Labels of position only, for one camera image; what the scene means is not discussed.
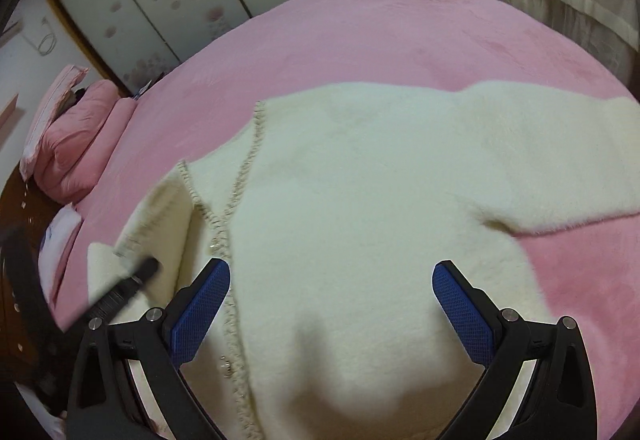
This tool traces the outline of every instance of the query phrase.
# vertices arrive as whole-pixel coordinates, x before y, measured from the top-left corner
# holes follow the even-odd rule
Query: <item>white pillow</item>
[[[74,210],[72,204],[69,204],[58,211],[40,244],[38,273],[44,299],[50,306],[55,305],[66,269],[66,260],[81,224],[82,216]]]

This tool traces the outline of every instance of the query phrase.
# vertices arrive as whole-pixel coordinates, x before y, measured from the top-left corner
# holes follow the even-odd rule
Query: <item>pink bedsheet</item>
[[[113,244],[148,188],[178,160],[196,160],[237,133],[256,100],[340,81],[455,91],[490,79],[629,95],[573,42],[494,0],[292,0],[249,20],[140,100],[78,207],[84,224],[56,318],[68,324],[86,305],[89,243]],[[580,323],[601,439],[640,398],[638,236],[633,217],[522,239],[552,312]]]

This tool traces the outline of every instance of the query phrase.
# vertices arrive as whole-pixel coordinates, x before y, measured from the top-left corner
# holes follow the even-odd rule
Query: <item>sweater sleeve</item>
[[[478,219],[540,233],[640,212],[634,100],[491,82],[458,102],[457,131],[487,164],[470,175],[485,186],[466,200]]]

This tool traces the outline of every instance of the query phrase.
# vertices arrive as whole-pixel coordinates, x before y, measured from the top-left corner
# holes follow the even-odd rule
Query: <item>beaded trim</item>
[[[187,187],[194,207],[200,212],[209,229],[214,231],[214,237],[210,242],[209,248],[212,255],[225,260],[232,266],[231,248],[229,246],[228,223],[234,215],[236,207],[240,203],[242,192],[246,186],[249,171],[254,162],[260,144],[264,137],[264,120],[265,109],[263,102],[257,102],[254,109],[254,139],[251,144],[249,153],[244,162],[240,166],[240,171],[233,185],[233,190],[229,201],[223,210],[222,216],[218,217],[211,208],[204,203],[196,189],[193,187],[191,175],[184,160],[178,163],[177,168],[180,176]],[[264,433],[258,422],[258,417],[252,404],[251,387],[249,385],[249,373],[244,360],[244,347],[242,346],[242,338],[239,331],[238,308],[236,306],[236,298],[234,296],[233,286],[225,298],[225,323],[224,333],[228,346],[228,356],[226,356],[230,364],[230,378],[234,387],[234,397],[236,399],[236,411],[238,419],[244,430],[246,438],[250,440],[262,440]]]

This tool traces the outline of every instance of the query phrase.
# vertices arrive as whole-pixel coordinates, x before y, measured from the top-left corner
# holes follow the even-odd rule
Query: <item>wooden headboard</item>
[[[0,228],[23,226],[34,257],[53,217],[62,206],[51,200],[30,179],[22,180],[18,166],[9,176],[0,195]],[[15,305],[4,264],[0,276],[0,365],[8,368],[17,380],[26,382],[30,367],[37,360]]]

